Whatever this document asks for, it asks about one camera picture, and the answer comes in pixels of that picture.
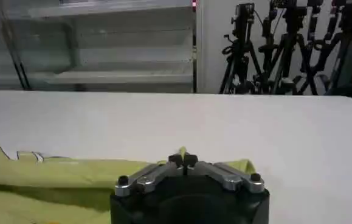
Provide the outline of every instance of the black tripod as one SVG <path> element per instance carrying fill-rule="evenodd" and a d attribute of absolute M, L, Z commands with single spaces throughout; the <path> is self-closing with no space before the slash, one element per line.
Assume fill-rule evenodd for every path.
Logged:
<path fill-rule="evenodd" d="M 294 82 L 281 82 L 283 78 L 286 79 L 289 77 L 289 70 L 291 67 L 292 54 L 296 44 L 300 46 L 300 50 L 303 57 L 303 64 L 306 64 L 304 61 L 308 56 L 308 51 L 305 46 L 305 41 L 303 35 L 299 34 L 299 30 L 303 27 L 303 19 L 307 14 L 306 7 L 290 7 L 287 8 L 283 18 L 286 21 L 286 31 L 287 33 L 281 37 L 280 44 L 274 55 L 272 64 L 275 65 L 279 56 L 282 53 L 280 64 L 277 69 L 275 76 L 274 84 L 271 89 L 271 94 L 285 94 L 292 91 L 296 93 L 296 86 Z M 305 66 L 305 70 L 309 72 L 309 66 Z"/>
<path fill-rule="evenodd" d="M 340 43 L 340 50 L 337 56 L 336 64 L 334 65 L 333 73 L 331 74 L 331 80 L 329 80 L 325 75 L 321 75 L 320 78 L 325 85 L 327 95 L 346 95 L 348 93 L 345 94 L 345 92 L 352 92 L 352 89 L 347 87 L 338 88 L 340 75 L 346 60 L 346 55 L 352 43 L 352 4 L 346 4 L 345 0 L 333 1 L 332 11 L 335 16 L 330 19 L 327 34 L 323 40 L 315 41 L 313 44 L 314 48 L 320 51 L 320 57 L 317 64 L 310 68 L 310 56 L 305 58 L 305 63 L 308 67 L 307 81 L 302 85 L 298 94 L 303 94 L 305 89 L 310 84 L 312 88 L 312 82 L 314 82 L 315 75 L 319 71 L 324 70 L 328 57 L 338 43 Z M 332 34 L 334 33 L 339 12 L 342 13 L 342 19 L 340 20 L 339 24 L 339 27 L 342 28 L 342 32 L 335 34 L 330 44 L 328 44 L 326 41 L 330 40 Z"/>
<path fill-rule="evenodd" d="M 253 83 L 247 81 L 249 57 L 245 56 L 246 53 L 250 53 L 257 73 L 262 73 L 253 43 L 250 40 L 251 27 L 254 23 L 254 4 L 237 5 L 236 14 L 237 18 L 232 20 L 232 24 L 235 23 L 233 35 L 237 39 L 231 41 L 230 36 L 225 35 L 232 45 L 222 51 L 224 55 L 229 56 L 227 57 L 226 72 L 220 86 L 220 94 L 255 93 Z"/>
<path fill-rule="evenodd" d="M 273 51 L 278 48 L 277 44 L 274 44 L 274 34 L 271 32 L 272 21 L 277 17 L 277 9 L 275 2 L 270 1 L 269 14 L 263 20 L 262 37 L 265 38 L 266 44 L 259 47 L 258 51 L 264 54 L 263 70 L 262 74 L 253 76 L 254 85 L 257 88 L 257 94 L 269 94 L 271 83 L 269 81 L 271 71 L 274 67 L 272 62 Z"/>

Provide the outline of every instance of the yellow cloth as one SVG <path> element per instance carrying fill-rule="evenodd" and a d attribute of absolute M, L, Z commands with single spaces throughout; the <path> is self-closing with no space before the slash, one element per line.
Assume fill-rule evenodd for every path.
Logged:
<path fill-rule="evenodd" d="M 111 223 L 109 195 L 121 175 L 148 165 L 124 160 L 44 158 L 18 152 L 10 160 L 0 148 L 0 223 L 104 224 Z M 228 165 L 253 173 L 250 161 Z"/>

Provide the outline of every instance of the white tabletop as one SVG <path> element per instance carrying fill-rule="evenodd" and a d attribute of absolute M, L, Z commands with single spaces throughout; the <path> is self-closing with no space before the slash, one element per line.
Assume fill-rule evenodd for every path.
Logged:
<path fill-rule="evenodd" d="M 157 161 L 186 146 L 249 158 L 270 223 L 352 223 L 352 99 L 0 91 L 0 146 L 74 158 Z"/>

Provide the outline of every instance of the white wall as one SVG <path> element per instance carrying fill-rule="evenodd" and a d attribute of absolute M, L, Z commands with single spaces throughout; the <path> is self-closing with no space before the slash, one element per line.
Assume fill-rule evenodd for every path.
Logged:
<path fill-rule="evenodd" d="M 198 29 L 202 27 L 202 33 L 198 30 L 198 91 L 201 93 L 217 93 L 221 84 L 224 71 L 226 69 L 226 57 L 221 54 L 222 49 L 229 46 L 229 42 L 223 38 L 223 35 L 231 33 L 233 25 L 231 25 L 231 17 L 235 14 L 235 6 L 240 3 L 251 2 L 245 0 L 200 0 L 199 11 L 202 12 L 202 16 L 198 16 Z M 255 9 L 263 20 L 269 11 L 269 0 L 258 0 L 254 1 Z M 299 1 L 299 4 L 306 4 L 305 0 Z M 316 38 L 323 38 L 326 33 L 326 28 L 330 19 L 330 8 L 331 0 L 324 0 L 322 11 L 319 15 L 319 21 L 317 24 Z M 273 22 L 272 28 L 274 28 L 277 19 Z M 304 19 L 304 28 L 300 31 L 306 38 L 308 30 L 309 17 Z M 286 32 L 286 23 L 282 18 L 277 27 L 275 34 L 275 42 L 278 44 L 281 35 Z M 254 44 L 254 48 L 257 52 L 260 66 L 263 64 L 263 54 L 258 52 L 258 47 L 264 45 L 265 39 L 261 36 L 262 26 L 257 17 L 252 28 L 251 39 Z M 324 74 L 330 75 L 333 69 L 337 51 L 339 45 L 335 48 L 333 53 L 330 55 Z M 319 58 L 319 53 L 314 51 L 312 55 L 311 63 L 315 63 Z M 301 54 L 299 48 L 295 49 L 292 66 L 291 66 L 291 77 L 295 77 L 301 72 L 299 71 L 301 66 Z M 252 65 L 250 58 L 249 64 L 249 77 L 251 78 L 255 74 L 255 68 Z M 275 76 L 275 70 L 272 73 L 272 78 Z M 321 83 L 317 82 L 318 90 L 322 91 Z"/>

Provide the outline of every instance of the cable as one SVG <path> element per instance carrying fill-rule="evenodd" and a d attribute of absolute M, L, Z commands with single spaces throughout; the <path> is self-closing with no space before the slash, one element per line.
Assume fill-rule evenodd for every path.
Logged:
<path fill-rule="evenodd" d="M 278 17 L 277 23 L 275 24 L 274 31 L 273 31 L 273 37 L 275 35 L 275 31 L 277 30 L 278 23 L 280 22 L 281 17 L 283 16 L 284 9 L 281 10 L 280 16 Z"/>
<path fill-rule="evenodd" d="M 258 12 L 257 12 L 256 10 L 254 10 L 254 12 L 255 12 L 255 14 L 256 14 L 256 15 L 257 15 L 257 17 L 258 17 L 258 20 L 260 21 L 261 26 L 263 27 L 263 23 L 262 23 L 262 20 L 261 20 L 260 15 L 258 14 Z"/>

